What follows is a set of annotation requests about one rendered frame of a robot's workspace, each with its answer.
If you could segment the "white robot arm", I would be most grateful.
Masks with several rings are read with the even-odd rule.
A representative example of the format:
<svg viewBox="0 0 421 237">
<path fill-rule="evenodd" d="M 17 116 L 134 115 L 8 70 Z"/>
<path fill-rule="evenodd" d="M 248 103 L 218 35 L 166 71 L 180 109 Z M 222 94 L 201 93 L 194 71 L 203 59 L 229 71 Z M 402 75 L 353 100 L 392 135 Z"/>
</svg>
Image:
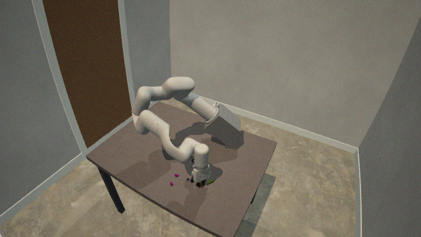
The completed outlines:
<svg viewBox="0 0 421 237">
<path fill-rule="evenodd" d="M 207 169 L 209 164 L 209 147 L 206 144 L 200 144 L 192 138 L 186 138 L 180 147 L 176 148 L 170 141 L 170 125 L 151 111 L 145 110 L 149 108 L 151 101 L 174 98 L 206 119 L 205 122 L 208 124 L 218 114 L 217 102 L 215 101 L 214 104 L 209 105 L 197 94 L 192 93 L 194 88 L 195 82 L 188 77 L 171 77 L 162 86 L 142 86 L 138 89 L 136 100 L 132 107 L 132 118 L 137 132 L 146 135 L 150 131 L 159 137 L 167 154 L 175 160 L 181 163 L 189 161 L 194 150 L 194 162 L 193 159 L 190 159 L 191 163 L 193 163 L 192 168 L 203 171 Z"/>
</svg>

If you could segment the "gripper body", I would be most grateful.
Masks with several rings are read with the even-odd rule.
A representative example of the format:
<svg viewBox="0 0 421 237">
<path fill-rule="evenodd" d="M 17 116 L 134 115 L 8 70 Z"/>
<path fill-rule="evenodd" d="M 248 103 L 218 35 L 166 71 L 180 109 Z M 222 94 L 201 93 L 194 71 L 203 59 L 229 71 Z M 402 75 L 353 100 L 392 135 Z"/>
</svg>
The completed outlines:
<svg viewBox="0 0 421 237">
<path fill-rule="evenodd" d="M 195 183 L 201 182 L 203 180 L 206 180 L 208 178 L 211 177 L 211 168 L 210 165 L 208 164 L 207 169 L 203 170 L 203 171 L 199 171 L 195 168 L 192 168 L 192 172 L 191 172 L 191 177 L 193 175 L 193 181 Z"/>
</svg>

